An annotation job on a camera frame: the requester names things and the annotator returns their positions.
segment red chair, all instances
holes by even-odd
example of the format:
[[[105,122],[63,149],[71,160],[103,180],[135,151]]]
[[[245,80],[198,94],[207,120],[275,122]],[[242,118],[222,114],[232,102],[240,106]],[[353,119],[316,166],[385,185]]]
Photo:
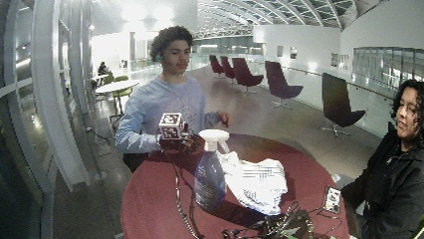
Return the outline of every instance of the red chair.
[[[251,74],[244,58],[232,58],[232,70],[236,83],[245,87],[244,93],[255,93],[248,91],[248,87],[260,84],[263,75],[253,76]]]
[[[227,61],[227,57],[226,56],[220,56],[220,63],[222,63],[222,68],[223,68],[223,72],[224,72],[224,76],[227,78],[230,78],[230,83],[231,84],[235,84],[234,82],[234,70],[232,70],[232,67],[230,66],[228,64],[228,61]]]
[[[215,55],[210,55],[210,62],[211,62],[211,70],[218,73],[218,75],[220,76],[220,74],[223,73],[223,68],[215,58]]]
[[[295,98],[300,94],[303,86],[288,85],[279,62],[264,61],[264,69],[268,92],[271,95],[279,97],[279,103],[272,102],[273,107],[287,107],[291,109],[288,103],[284,103],[281,99]]]
[[[353,125],[365,115],[365,111],[350,110],[347,92],[347,83],[343,79],[321,74],[321,105],[323,115],[332,121],[332,128],[323,127],[323,130],[333,131],[335,137],[339,133],[347,132],[336,129],[336,126],[347,127]]]

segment floor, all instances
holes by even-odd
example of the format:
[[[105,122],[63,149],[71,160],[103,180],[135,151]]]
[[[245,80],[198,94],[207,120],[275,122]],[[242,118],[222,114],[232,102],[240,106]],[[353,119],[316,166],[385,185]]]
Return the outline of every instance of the floor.
[[[335,138],[332,132],[321,130],[331,123],[320,110],[296,100],[288,100],[291,109],[273,108],[277,101],[267,89],[252,87],[256,94],[244,94],[244,88],[219,78],[206,66],[187,72],[195,77],[207,96],[207,111],[231,113],[228,132],[244,133],[277,140],[304,153],[323,165],[328,173],[358,175],[380,138],[357,126],[343,130],[350,135]],[[133,79],[146,82],[155,74],[139,73]],[[86,131],[74,131],[78,148],[91,175],[90,185],[77,185],[69,191],[61,175],[57,176],[54,195],[54,239],[121,239],[123,238],[119,208],[121,197],[130,171],[121,162],[122,154],[114,148],[113,127],[109,115],[114,113],[113,101],[95,103],[83,120],[74,125]]]

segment curved ceiling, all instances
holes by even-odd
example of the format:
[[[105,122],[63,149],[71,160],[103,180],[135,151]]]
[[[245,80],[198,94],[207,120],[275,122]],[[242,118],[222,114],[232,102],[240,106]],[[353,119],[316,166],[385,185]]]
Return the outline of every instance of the curved ceiling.
[[[123,5],[144,4],[134,9],[139,15],[143,8],[151,8],[159,3],[174,4],[178,14],[198,22],[191,29],[195,37],[227,36],[248,34],[245,29],[252,25],[291,24],[313,25],[345,29],[354,19],[386,0],[91,0],[94,22],[99,22],[111,31],[114,26],[123,25],[119,13],[126,12]]]
[[[380,0],[198,0],[199,31],[292,24],[344,29]]]

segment light blue sweater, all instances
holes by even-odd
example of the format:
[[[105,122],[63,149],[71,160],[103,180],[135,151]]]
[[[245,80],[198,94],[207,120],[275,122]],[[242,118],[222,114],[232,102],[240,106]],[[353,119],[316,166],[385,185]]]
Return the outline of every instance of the light blue sweater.
[[[159,150],[156,135],[163,113],[182,113],[183,121],[194,133],[218,123],[218,113],[204,113],[206,96],[198,81],[170,84],[155,78],[130,96],[125,115],[119,120],[115,146],[123,153]]]

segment white bottle cap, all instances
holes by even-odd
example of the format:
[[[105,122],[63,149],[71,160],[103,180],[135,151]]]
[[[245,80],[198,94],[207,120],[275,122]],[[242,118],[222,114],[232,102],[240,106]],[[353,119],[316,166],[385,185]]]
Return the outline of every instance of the white bottle cap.
[[[199,136],[204,140],[204,150],[216,151],[216,143],[219,143],[224,153],[228,153],[228,148],[226,145],[226,140],[228,138],[228,133],[219,129],[206,129],[199,132]]]

